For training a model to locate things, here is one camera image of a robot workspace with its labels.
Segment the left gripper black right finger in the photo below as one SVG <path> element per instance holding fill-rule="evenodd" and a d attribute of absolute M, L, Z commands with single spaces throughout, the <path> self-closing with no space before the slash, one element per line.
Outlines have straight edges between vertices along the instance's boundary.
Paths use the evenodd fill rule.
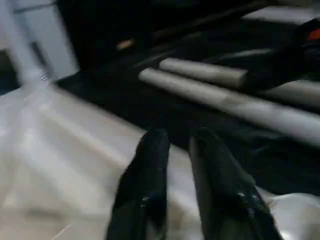
<path fill-rule="evenodd" d="M 189 158 L 206 240 L 280 240 L 270 208 L 251 176 L 206 127 L 190 132 Z"/>

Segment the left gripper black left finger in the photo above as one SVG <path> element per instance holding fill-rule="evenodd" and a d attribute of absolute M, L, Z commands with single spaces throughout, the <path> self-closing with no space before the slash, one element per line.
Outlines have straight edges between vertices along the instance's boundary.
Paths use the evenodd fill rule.
<path fill-rule="evenodd" d="M 121 175 L 108 240 L 164 240 L 167 236 L 167 167 L 170 140 L 163 129 L 146 132 Z"/>

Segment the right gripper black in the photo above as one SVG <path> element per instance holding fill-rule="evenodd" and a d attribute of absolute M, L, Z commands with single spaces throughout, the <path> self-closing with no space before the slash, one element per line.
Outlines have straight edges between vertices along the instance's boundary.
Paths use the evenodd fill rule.
<path fill-rule="evenodd" d="M 320 20 L 313 18 L 295 31 L 300 49 L 282 49 L 269 62 L 246 73 L 247 88 L 276 88 L 320 71 Z"/>

